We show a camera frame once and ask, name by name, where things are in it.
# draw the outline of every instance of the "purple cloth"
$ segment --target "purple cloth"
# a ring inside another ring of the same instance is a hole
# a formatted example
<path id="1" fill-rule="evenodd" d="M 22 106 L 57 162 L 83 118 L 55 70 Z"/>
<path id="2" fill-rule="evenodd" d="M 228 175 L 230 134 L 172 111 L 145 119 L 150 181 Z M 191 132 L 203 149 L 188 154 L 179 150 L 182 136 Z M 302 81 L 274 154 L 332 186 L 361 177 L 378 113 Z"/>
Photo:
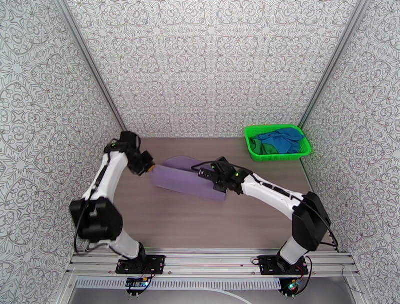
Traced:
<path id="1" fill-rule="evenodd" d="M 214 190 L 212 181 L 200 178 L 197 172 L 192 171 L 192 166 L 199 163 L 201 161 L 186 156 L 170 158 L 163 165 L 155 166 L 151 172 L 151 183 L 153 186 L 184 194 L 224 201 L 226 193 Z"/>

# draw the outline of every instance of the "white cable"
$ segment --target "white cable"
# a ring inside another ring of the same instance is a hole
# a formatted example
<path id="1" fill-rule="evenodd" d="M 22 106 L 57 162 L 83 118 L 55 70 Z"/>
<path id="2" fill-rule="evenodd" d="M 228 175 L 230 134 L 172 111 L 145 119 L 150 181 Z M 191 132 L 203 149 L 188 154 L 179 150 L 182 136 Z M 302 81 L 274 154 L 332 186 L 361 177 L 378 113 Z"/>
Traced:
<path id="1" fill-rule="evenodd" d="M 228 291 L 225 290 L 220 290 L 220 289 L 210 289 L 210 288 L 201 288 L 201 289 L 193 289 L 194 291 L 203 291 L 203 292 L 215 292 L 215 293 L 220 293 L 223 295 L 227 295 L 230 296 L 232 298 L 238 299 L 239 301 L 242 301 L 245 304 L 253 304 L 249 301 L 247 301 L 245 298 L 242 298 L 241 296 L 238 296 L 234 293 L 230 293 Z"/>

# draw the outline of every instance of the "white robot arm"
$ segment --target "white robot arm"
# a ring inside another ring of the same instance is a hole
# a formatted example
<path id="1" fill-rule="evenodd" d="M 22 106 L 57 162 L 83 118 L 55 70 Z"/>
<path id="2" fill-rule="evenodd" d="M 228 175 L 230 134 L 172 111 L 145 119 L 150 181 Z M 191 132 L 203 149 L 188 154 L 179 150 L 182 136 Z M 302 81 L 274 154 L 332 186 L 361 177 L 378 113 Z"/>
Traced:
<path id="1" fill-rule="evenodd" d="M 196 170 L 198 176 L 214 182 L 219 191 L 227 189 L 263 201 L 292 220 L 292 236 L 279 251 L 276 260 L 282 272 L 288 271 L 308 251 L 315 251 L 331 222 L 318 196 L 304 195 L 278 187 L 251 171 L 236 171 L 224 157 L 209 161 L 213 171 Z M 91 243 L 105 244 L 127 260 L 146 257 L 142 244 L 132 239 L 123 228 L 123 218 L 113 205 L 114 194 L 122 172 L 128 167 L 141 176 L 154 167 L 153 158 L 140 152 L 140 138 L 131 132 L 122 132 L 120 140 L 107 145 L 101 167 L 82 199 L 70 204 L 76 234 Z"/>
<path id="2" fill-rule="evenodd" d="M 69 210 L 76 226 L 76 237 L 91 243 L 107 245 L 127 260 L 145 258 L 142 244 L 132 239 L 123 228 L 123 218 L 113 205 L 114 194 L 126 167 L 141 176 L 154 167 L 153 158 L 140 152 L 141 140 L 132 132 L 122 132 L 118 141 L 104 149 L 100 169 L 82 199 L 73 201 Z"/>

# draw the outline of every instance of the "cable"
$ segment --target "cable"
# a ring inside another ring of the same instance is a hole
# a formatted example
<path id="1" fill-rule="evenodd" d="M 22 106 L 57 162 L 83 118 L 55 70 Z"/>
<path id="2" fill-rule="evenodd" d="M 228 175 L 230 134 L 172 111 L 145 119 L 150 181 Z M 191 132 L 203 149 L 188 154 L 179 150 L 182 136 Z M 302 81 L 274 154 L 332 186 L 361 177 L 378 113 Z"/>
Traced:
<path id="1" fill-rule="evenodd" d="M 247 169 L 247 168 L 245 168 L 245 167 L 242 167 L 242 166 L 233 164 L 233 163 L 229 163 L 229 162 L 218 161 L 218 160 L 214 160 L 214 161 L 204 161 L 204 162 L 201 162 L 201 163 L 199 163 L 199 164 L 196 164 L 196 165 L 192 166 L 191 169 L 192 169 L 193 171 L 199 172 L 200 170 L 199 170 L 199 169 L 196 169 L 196 168 L 197 168 L 197 167 L 200 167 L 200 166 L 203 166 L 203 165 L 207 165 L 207 164 L 231 165 L 232 167 L 236 167 L 236 168 L 239 168 L 239 169 L 244 170 L 244 171 L 245 171 L 246 173 L 248 173 L 258 184 L 260 184 L 260 185 L 262 185 L 262 186 L 268 185 L 268 184 L 266 184 L 266 183 L 261 182 L 260 180 L 258 180 L 258 179 L 254 176 L 254 173 L 253 173 L 251 170 L 249 170 L 249 169 Z M 301 204 L 305 205 L 308 209 L 310 209 L 312 212 L 314 212 L 314 213 L 319 217 L 319 219 L 322 221 L 322 223 L 323 223 L 323 224 L 326 226 L 326 228 L 328 229 L 328 231 L 329 231 L 329 233 L 330 233 L 330 236 L 331 236 L 332 239 L 333 239 L 334 247 L 336 248 L 336 251 L 339 253 L 340 250 L 339 250 L 339 242 L 338 242 L 338 239 L 336 238 L 334 232 L 332 231 L 332 229 L 331 229 L 331 227 L 328 225 L 328 223 L 322 218 L 322 216 L 321 216 L 314 208 L 312 208 L 312 207 L 310 207 L 309 205 L 307 205 L 303 200 L 299 199 L 298 197 L 293 196 L 293 195 L 289 195 L 289 197 L 290 197 L 291 200 L 292 200 L 292 199 L 298 200 Z"/>
<path id="2" fill-rule="evenodd" d="M 298 197 L 293 196 L 295 199 L 297 199 L 300 203 L 302 203 L 304 206 L 306 206 L 308 209 L 310 209 L 312 212 L 314 212 L 315 215 L 317 215 L 319 217 L 319 219 L 322 221 L 322 223 L 326 226 L 326 228 L 328 229 L 330 236 L 333 239 L 334 242 L 334 246 L 336 247 L 337 252 L 339 253 L 339 242 L 338 239 L 336 238 L 334 232 L 332 231 L 331 227 L 328 225 L 328 223 L 322 218 L 322 216 L 312 207 L 310 207 L 309 205 L 307 205 L 304 201 L 300 200 Z"/>
<path id="3" fill-rule="evenodd" d="M 142 139 L 141 139 L 141 137 L 139 135 L 136 134 L 136 136 L 137 136 L 137 141 L 139 142 L 139 145 L 138 145 L 137 149 L 140 150 L 141 146 L 142 146 Z"/>
<path id="4" fill-rule="evenodd" d="M 345 270 L 346 266 L 345 266 L 345 265 L 343 265 L 343 264 L 340 264 L 340 265 L 341 265 L 341 266 L 343 266 L 343 268 L 342 268 L 342 270 L 341 270 L 341 276 L 343 277 L 343 279 L 344 279 L 344 282 L 346 283 L 346 285 L 348 286 L 348 288 L 350 288 L 350 289 L 351 289 L 353 292 L 356 292 L 356 293 L 359 293 L 359 294 L 365 295 L 365 293 L 364 293 L 364 292 L 358 291 L 358 290 L 356 290 L 356 289 L 352 288 L 352 287 L 349 285 L 349 282 L 347 282 L 347 280 L 346 280 L 346 278 L 345 278 L 345 274 L 343 273 L 343 271 Z"/>
<path id="5" fill-rule="evenodd" d="M 258 258 L 253 258 L 253 259 L 251 260 L 251 263 L 252 263 L 254 266 L 260 266 L 260 260 L 259 260 Z"/>
<path id="6" fill-rule="evenodd" d="M 143 270 L 143 273 L 141 274 L 141 279 L 145 276 L 147 268 L 149 267 L 149 265 L 146 266 L 146 268 Z"/>
<path id="7" fill-rule="evenodd" d="M 150 279 L 149 279 L 149 281 L 148 281 L 148 284 L 147 284 L 147 286 L 143 289 L 143 291 L 141 292 L 141 294 L 143 294 L 143 293 L 147 290 L 147 288 L 149 288 L 149 286 L 150 286 L 150 284 L 152 283 L 153 278 L 154 278 L 155 276 L 156 276 L 155 274 L 151 274 Z"/>
<path id="8" fill-rule="evenodd" d="M 247 169 L 247 168 L 245 168 L 245 167 L 239 166 L 239 165 L 237 165 L 237 164 L 230 163 L 230 162 L 218 161 L 218 160 L 214 160 L 214 161 L 204 161 L 204 162 L 201 162 L 201 163 L 199 163 L 199 164 L 196 164 L 196 165 L 192 166 L 191 169 L 192 169 L 193 171 L 199 172 L 200 170 L 199 170 L 199 169 L 196 169 L 197 167 L 200 167 L 200 166 L 203 166 L 203 165 L 208 165 L 208 164 L 221 164 L 221 165 L 225 165 L 225 166 L 226 166 L 226 165 L 231 165 L 232 167 L 236 167 L 236 168 L 238 168 L 238 169 L 242 169 L 242 170 L 245 171 L 248 175 L 250 175 L 258 184 L 261 185 L 261 181 L 259 181 L 259 180 L 254 176 L 254 173 L 253 173 L 251 170 L 249 170 L 249 169 Z"/>
<path id="9" fill-rule="evenodd" d="M 95 194 L 95 192 L 96 192 L 96 190 L 94 190 L 94 189 L 91 190 L 89 199 L 86 201 L 86 204 L 83 207 L 83 211 L 79 216 L 78 223 L 76 224 L 75 236 L 73 237 L 73 249 L 75 250 L 75 253 L 77 255 L 79 255 L 81 252 L 81 251 L 78 251 L 78 245 L 77 245 L 79 227 L 81 226 L 81 222 L 82 222 L 82 219 L 84 218 L 84 214 L 85 214 L 86 210 L 88 209 L 89 202 L 91 201 L 91 198 L 92 198 L 93 194 Z"/>
<path id="10" fill-rule="evenodd" d="M 93 248 L 87 248 L 85 251 L 81 251 L 81 256 L 85 256 L 90 254 L 92 251 L 95 251 L 97 248 L 103 247 L 103 246 L 108 246 L 109 244 L 107 243 L 101 243 L 98 244 L 97 246 L 93 247 Z"/>
<path id="11" fill-rule="evenodd" d="M 304 288 L 302 290 L 300 290 L 298 293 L 296 293 L 295 296 L 298 296 L 299 294 L 301 294 L 303 291 L 306 290 L 307 286 L 309 285 L 310 279 L 311 279 L 311 274 L 313 273 L 313 261 L 311 260 L 311 258 L 309 256 L 306 256 L 306 258 L 309 259 L 309 263 L 310 263 L 308 279 L 307 279 L 307 282 L 305 282 Z"/>
<path id="12" fill-rule="evenodd" d="M 299 267 L 298 265 L 296 265 L 296 267 L 297 267 L 298 269 L 300 269 L 300 271 L 301 271 L 301 278 L 300 278 L 300 281 L 302 281 L 303 278 L 304 278 L 303 269 L 302 269 L 301 267 Z"/>
<path id="13" fill-rule="evenodd" d="M 219 294 L 223 294 L 223 295 L 238 299 L 239 301 L 242 301 L 245 304 L 252 304 L 250 301 L 246 300 L 245 298 L 242 298 L 241 296 L 238 296 L 238 295 L 236 295 L 234 293 L 231 293 L 231 292 L 228 292 L 228 291 L 225 291 L 225 290 L 211 289 L 211 288 L 201 288 L 201 289 L 193 289 L 193 290 L 203 291 L 203 292 L 219 293 Z"/>
<path id="14" fill-rule="evenodd" d="M 321 244 L 321 245 L 326 245 L 326 246 L 331 246 L 331 247 L 335 247 L 335 248 L 336 248 L 336 245 L 335 245 L 335 244 L 330 244 L 330 243 L 327 243 L 327 242 L 324 242 L 324 241 L 322 241 L 320 244 Z"/>
<path id="15" fill-rule="evenodd" d="M 133 260 L 132 258 L 127 257 L 127 256 L 125 256 L 125 255 L 119 253 L 118 251 L 116 251 L 116 250 L 115 250 L 114 248 L 112 248 L 111 246 L 109 246 L 108 248 L 110 248 L 116 255 L 119 255 L 120 257 L 123 257 L 124 259 L 127 259 L 128 261 Z"/>

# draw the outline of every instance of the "plastic basket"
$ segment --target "plastic basket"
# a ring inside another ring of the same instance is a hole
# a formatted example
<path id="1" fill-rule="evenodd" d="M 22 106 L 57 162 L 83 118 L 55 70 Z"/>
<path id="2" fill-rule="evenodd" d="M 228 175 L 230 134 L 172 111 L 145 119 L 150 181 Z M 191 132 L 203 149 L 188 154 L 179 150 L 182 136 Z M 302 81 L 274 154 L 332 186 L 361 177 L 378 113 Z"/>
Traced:
<path id="1" fill-rule="evenodd" d="M 251 125 L 244 128 L 244 137 L 246 138 L 247 148 L 250 152 L 251 158 L 255 162 L 270 162 L 270 161 L 293 161 L 299 160 L 301 157 L 309 155 L 311 153 L 311 146 L 306 137 L 300 140 L 298 143 L 300 144 L 299 153 L 288 153 L 288 154 L 266 154 L 259 155 L 255 154 L 250 146 L 249 138 L 255 137 L 259 134 L 265 134 L 269 132 L 273 132 L 280 129 L 285 128 L 293 128 L 298 130 L 302 135 L 304 135 L 303 131 L 293 125 L 293 124 L 265 124 L 265 125 Z"/>

